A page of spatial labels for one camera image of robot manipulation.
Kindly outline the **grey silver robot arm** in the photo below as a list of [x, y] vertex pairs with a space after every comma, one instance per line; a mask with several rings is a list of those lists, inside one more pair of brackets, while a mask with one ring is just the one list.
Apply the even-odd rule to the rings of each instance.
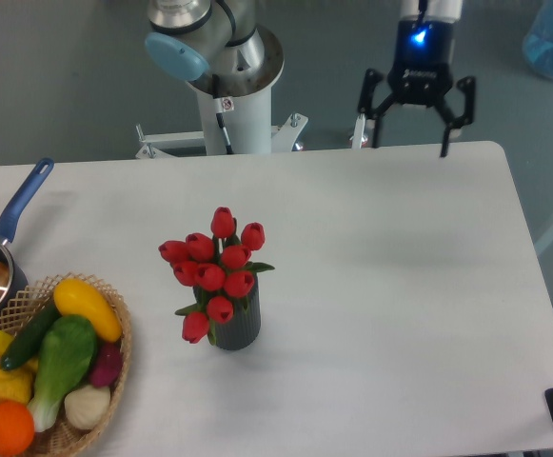
[[[351, 137], [355, 149], [380, 145], [382, 122], [395, 106], [434, 109], [444, 122], [442, 156], [451, 134], [474, 121], [476, 80], [454, 80], [451, 62], [460, 1], [404, 1], [388, 74], [365, 72]], [[282, 74], [279, 40], [256, 21], [253, 1], [151, 1], [145, 39], [163, 72], [195, 91], [199, 133], [140, 136], [149, 156], [204, 146], [208, 155], [269, 154], [298, 149], [307, 119], [294, 112], [271, 121], [271, 89]]]

